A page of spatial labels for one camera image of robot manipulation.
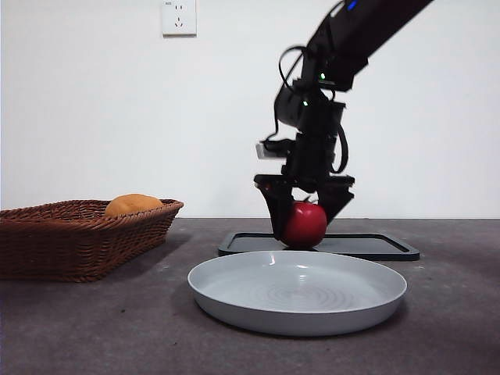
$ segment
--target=black tray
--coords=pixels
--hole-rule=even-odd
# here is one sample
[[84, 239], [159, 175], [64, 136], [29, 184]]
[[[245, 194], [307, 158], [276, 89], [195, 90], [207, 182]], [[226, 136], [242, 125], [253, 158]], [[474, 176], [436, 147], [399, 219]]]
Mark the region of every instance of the black tray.
[[[274, 239], [271, 233], [231, 233], [219, 246], [219, 255], [240, 252], [293, 250]], [[368, 260], [417, 260], [420, 252], [412, 246], [385, 234], [325, 234], [313, 252], [331, 252]]]

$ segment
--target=white plate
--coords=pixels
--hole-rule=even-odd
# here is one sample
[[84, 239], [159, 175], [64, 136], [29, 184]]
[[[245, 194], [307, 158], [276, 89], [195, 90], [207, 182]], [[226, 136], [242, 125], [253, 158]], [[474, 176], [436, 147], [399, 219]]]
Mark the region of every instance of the white plate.
[[399, 273], [326, 252], [246, 252], [211, 259], [187, 281], [223, 322], [268, 334], [345, 334], [386, 320], [406, 292]]

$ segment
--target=electrical outlet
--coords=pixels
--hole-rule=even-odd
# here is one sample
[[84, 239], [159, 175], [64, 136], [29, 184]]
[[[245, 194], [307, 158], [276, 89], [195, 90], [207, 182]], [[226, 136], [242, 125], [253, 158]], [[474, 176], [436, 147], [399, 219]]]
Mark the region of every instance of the electrical outlet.
[[164, 37], [196, 35], [196, 0], [163, 0]]

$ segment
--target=apple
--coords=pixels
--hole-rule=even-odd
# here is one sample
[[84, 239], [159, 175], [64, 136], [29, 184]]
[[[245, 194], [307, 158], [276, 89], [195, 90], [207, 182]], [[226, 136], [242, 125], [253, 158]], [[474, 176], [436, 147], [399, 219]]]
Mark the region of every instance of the apple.
[[327, 214], [320, 205], [295, 201], [281, 241], [291, 248], [312, 248], [327, 232]]

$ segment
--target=black cable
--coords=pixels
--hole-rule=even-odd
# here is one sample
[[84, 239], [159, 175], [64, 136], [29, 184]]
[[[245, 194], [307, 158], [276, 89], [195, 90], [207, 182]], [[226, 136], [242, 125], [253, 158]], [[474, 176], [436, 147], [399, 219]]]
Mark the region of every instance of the black cable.
[[347, 166], [347, 161], [349, 160], [349, 147], [347, 144], [347, 139], [345, 137], [344, 128], [340, 123], [337, 123], [337, 132], [342, 147], [341, 164], [340, 166], [338, 166], [337, 170], [335, 170], [334, 166], [332, 166], [331, 169], [334, 173], [342, 173]]
[[290, 84], [288, 84], [288, 79], [285, 77], [283, 74], [283, 70], [281, 69], [281, 60], [283, 60], [283, 57], [285, 57], [289, 52], [292, 51], [297, 51], [299, 50], [301, 52], [301, 56], [304, 55], [304, 52], [307, 52], [307, 48], [304, 47], [303, 45], [294, 45], [290, 48], [287, 48], [284, 50], [284, 52], [280, 56], [280, 60], [278, 61], [278, 70], [280, 71], [281, 79], [283, 80], [283, 84], [287, 87], [288, 90], [293, 92], [295, 95], [300, 95]]
[[[288, 81], [288, 78], [290, 78], [291, 72], [293, 72], [293, 70], [295, 69], [295, 67], [297, 66], [297, 64], [298, 64], [298, 62], [300, 61], [301, 58], [302, 58], [302, 53], [300, 55], [298, 55], [297, 59], [295, 59], [294, 63], [291, 64], [291, 67], [288, 70], [287, 76], [285, 77], [286, 81]], [[284, 82], [281, 84], [280, 90], [278, 91], [278, 93], [283, 89], [283, 87], [284, 87]], [[273, 107], [273, 110], [274, 110], [274, 133], [269, 134], [264, 142], [266, 142], [270, 138], [274, 137], [280, 131], [280, 125], [278, 123], [278, 116], [277, 116], [277, 108], [276, 108], [276, 106], [277, 106], [276, 101], [274, 101], [274, 107]]]
[[[337, 4], [335, 4], [333, 6], [332, 9], [330, 9], [330, 11], [325, 15], [325, 17], [323, 18], [323, 21], [328, 17], [330, 16], [330, 14], [336, 9], [338, 8], [340, 5], [344, 4], [345, 3], [345, 0], [340, 0]], [[281, 60], [283, 59], [283, 57], [291, 52], [291, 51], [294, 51], [294, 50], [300, 50], [301, 51], [301, 54], [299, 56], [297, 56], [297, 59], [295, 59], [294, 63], [291, 65], [290, 69], [288, 70], [288, 73], [286, 76], [283, 75], [283, 70], [281, 69]], [[295, 69], [295, 67], [297, 66], [298, 62], [300, 61], [300, 59], [303, 57], [304, 55], [304, 51], [307, 51], [307, 48], [304, 47], [304, 46], [300, 46], [300, 45], [296, 45], [296, 46], [293, 46], [293, 47], [290, 47], [288, 48], [286, 51], [284, 51], [281, 56], [280, 56], [280, 60], [279, 60], [279, 63], [278, 63], [278, 70], [280, 71], [280, 75], [281, 75], [281, 79], [283, 80], [283, 83], [282, 85], [280, 86], [280, 90], [278, 91], [281, 92], [281, 90], [283, 89], [283, 87], [287, 87], [288, 89], [290, 89], [292, 92], [294, 92], [295, 94], [297, 94], [297, 91], [295, 91], [293, 88], [291, 88], [291, 86], [288, 84], [288, 79], [290, 78], [290, 75], [291, 73], [293, 72], [293, 70]], [[274, 111], [274, 132], [272, 134], [269, 134], [266, 139], [264, 140], [264, 148], [267, 149], [266, 147], [266, 142], [274, 137], [275, 135], [278, 134], [278, 132], [280, 131], [280, 124], [279, 124], [279, 121], [278, 121], [278, 117], [277, 117], [277, 108], [276, 108], [276, 101], [274, 102], [274, 107], [273, 107], [273, 111]]]

